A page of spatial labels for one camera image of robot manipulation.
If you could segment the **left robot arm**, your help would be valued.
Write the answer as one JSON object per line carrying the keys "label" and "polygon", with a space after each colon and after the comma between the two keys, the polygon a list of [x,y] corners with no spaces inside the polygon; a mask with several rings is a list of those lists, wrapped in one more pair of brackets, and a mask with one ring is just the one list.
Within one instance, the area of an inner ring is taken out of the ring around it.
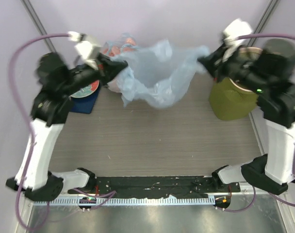
{"label": "left robot arm", "polygon": [[86,194],[95,190],[97,179],[88,169],[50,172],[49,163],[56,140],[73,108],[70,96],[95,81],[110,82],[128,67],[126,61],[114,61],[101,53],[96,61],[100,66],[98,70],[88,65],[69,69],[56,52],[40,58],[36,73],[42,88],[27,115],[32,132],[19,172],[6,181],[8,188],[23,191],[32,201],[53,201],[62,192],[74,189]]}

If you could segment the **blue plastic bag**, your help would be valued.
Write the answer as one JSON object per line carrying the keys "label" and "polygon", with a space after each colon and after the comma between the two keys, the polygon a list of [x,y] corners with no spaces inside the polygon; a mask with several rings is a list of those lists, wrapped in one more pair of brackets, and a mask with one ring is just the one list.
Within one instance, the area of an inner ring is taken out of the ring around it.
{"label": "blue plastic bag", "polygon": [[206,46],[177,47],[168,40],[123,52],[112,60],[126,61],[128,66],[108,83],[108,88],[121,93],[124,105],[144,100],[153,108],[171,107],[186,94],[194,75],[206,72],[197,60],[209,53]]}

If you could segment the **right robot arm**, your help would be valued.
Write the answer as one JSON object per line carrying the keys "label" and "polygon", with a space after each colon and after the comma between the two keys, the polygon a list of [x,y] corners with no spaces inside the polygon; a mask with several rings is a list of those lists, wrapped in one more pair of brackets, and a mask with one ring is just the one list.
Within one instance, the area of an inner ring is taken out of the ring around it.
{"label": "right robot arm", "polygon": [[268,152],[252,161],[224,166],[211,180],[215,191],[229,183],[246,182],[266,192],[280,195],[295,182],[295,45],[288,40],[266,41],[258,57],[251,48],[239,45],[227,55],[229,45],[221,45],[210,55],[198,58],[217,82],[229,78],[257,95],[268,130]]}

